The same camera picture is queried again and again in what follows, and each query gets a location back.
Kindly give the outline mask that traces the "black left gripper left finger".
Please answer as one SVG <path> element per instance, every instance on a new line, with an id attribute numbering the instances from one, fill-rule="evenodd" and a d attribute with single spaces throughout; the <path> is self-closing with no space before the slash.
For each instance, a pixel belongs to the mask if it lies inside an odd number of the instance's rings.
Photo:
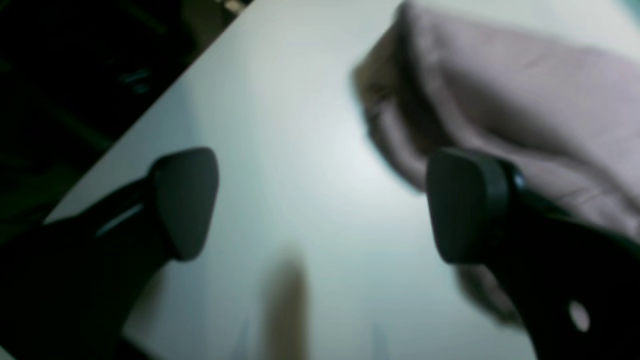
<path id="1" fill-rule="evenodd" d="M 206 147 L 158 159 L 84 212 L 1 246 L 1 346 L 16 360 L 110 360 L 150 280 L 207 241 L 220 176 Z"/>

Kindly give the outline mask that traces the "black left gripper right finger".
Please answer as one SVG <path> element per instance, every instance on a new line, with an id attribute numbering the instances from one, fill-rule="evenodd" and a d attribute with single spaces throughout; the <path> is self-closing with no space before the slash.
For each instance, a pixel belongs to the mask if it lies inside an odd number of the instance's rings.
<path id="1" fill-rule="evenodd" d="M 487 267 L 540 360 L 639 358 L 639 245 L 579 221 L 486 153 L 441 148 L 426 177 L 442 260 Z"/>

